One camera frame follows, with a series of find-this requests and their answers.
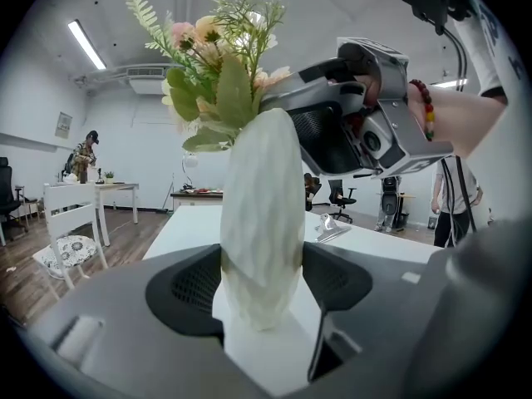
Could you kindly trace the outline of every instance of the white vase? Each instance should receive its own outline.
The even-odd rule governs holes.
[[[273,328],[297,286],[304,200],[293,122],[281,109],[263,112],[231,150],[220,232],[231,312],[254,329]]]

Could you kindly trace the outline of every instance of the white ceiling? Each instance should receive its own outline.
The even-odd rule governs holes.
[[[264,56],[268,70],[289,65],[296,70],[333,57],[336,37],[369,37],[411,58],[409,77],[440,81],[443,69],[456,73],[456,57],[445,38],[413,17],[401,0],[283,0],[288,8],[276,31],[278,45]],[[193,22],[209,13],[212,0],[150,0],[158,14],[174,13],[176,21]],[[108,67],[166,62],[149,41],[124,0],[38,0],[23,24],[50,58],[70,77],[94,71],[67,24],[79,19]]]

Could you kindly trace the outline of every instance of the patterned cushion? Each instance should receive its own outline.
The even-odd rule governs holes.
[[[70,235],[59,238],[57,240],[57,247],[59,247],[65,268],[73,268],[78,264],[82,264],[96,254],[96,243],[94,239],[87,238],[86,236]],[[35,253],[33,258],[49,268],[52,272],[61,273],[57,265],[56,255],[50,245]]]

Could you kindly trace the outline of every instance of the white chair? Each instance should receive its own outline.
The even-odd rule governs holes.
[[[64,207],[80,204],[82,207],[61,212]],[[48,275],[63,277],[68,288],[74,289],[68,270],[76,267],[83,278],[80,264],[98,253],[104,268],[109,268],[98,235],[96,223],[96,189],[94,184],[50,186],[44,185],[44,214],[46,215],[50,245],[38,251],[33,258],[39,263],[48,287],[54,297],[59,300],[56,290]],[[94,239],[81,235],[63,236],[71,230],[86,223],[92,224]]]

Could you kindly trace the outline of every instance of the black pants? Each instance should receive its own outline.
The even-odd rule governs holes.
[[[464,238],[469,230],[469,215],[467,211],[460,214],[453,214],[455,220],[455,237],[456,242],[460,242]],[[436,226],[436,232],[434,233],[434,245],[436,247],[444,248],[447,240],[449,239],[449,247],[454,247],[451,238],[451,215],[449,213],[440,213],[438,218],[438,225]]]

